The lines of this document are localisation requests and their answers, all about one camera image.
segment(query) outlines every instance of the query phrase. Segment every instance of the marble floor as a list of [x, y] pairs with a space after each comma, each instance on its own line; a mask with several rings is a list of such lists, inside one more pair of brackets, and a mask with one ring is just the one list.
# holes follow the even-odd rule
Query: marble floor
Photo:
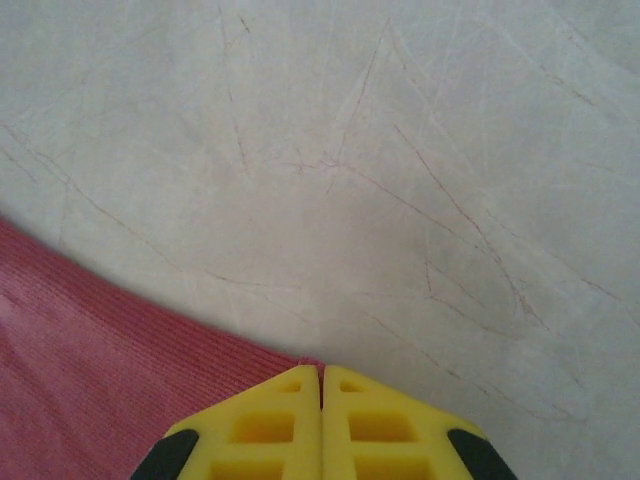
[[638, 2], [0, 8], [2, 214], [522, 479], [638, 478]]

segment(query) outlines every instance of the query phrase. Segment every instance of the red yoga mat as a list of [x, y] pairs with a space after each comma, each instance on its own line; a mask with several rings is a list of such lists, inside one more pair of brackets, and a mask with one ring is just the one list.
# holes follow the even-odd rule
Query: red yoga mat
[[0, 218], [0, 477], [128, 478], [177, 420], [308, 359], [114, 287]]

